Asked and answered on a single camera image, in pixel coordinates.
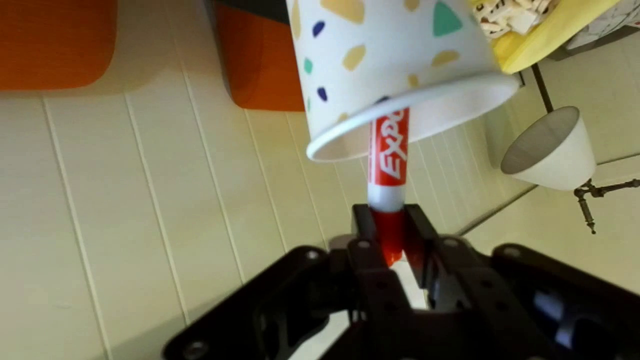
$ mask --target red and white tube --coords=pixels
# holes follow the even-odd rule
[[[403,256],[408,122],[411,109],[404,107],[371,126],[369,205],[389,265]]]

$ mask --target paper cup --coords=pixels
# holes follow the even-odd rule
[[[465,0],[288,0],[288,12],[313,159],[366,153],[366,123],[395,109],[411,106],[419,139],[518,87]]]
[[[579,107],[558,107],[506,150],[504,174],[555,190],[575,190],[597,172],[597,157]]]

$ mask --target orange surface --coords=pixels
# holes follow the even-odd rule
[[[302,112],[290,28],[220,1],[214,14],[233,100],[240,107]]]
[[[0,89],[99,80],[116,40],[116,0],[0,0]]]

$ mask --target red label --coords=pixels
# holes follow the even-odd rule
[[[371,181],[404,186],[408,153],[408,107],[383,116],[373,123]]]

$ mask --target white paper cup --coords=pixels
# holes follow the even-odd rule
[[[597,157],[579,107],[558,107],[506,150],[504,174],[555,190],[575,190],[597,172]]]
[[[366,153],[366,123],[395,109],[411,106],[419,139],[518,87],[465,0],[288,0],[288,12],[313,159]]]

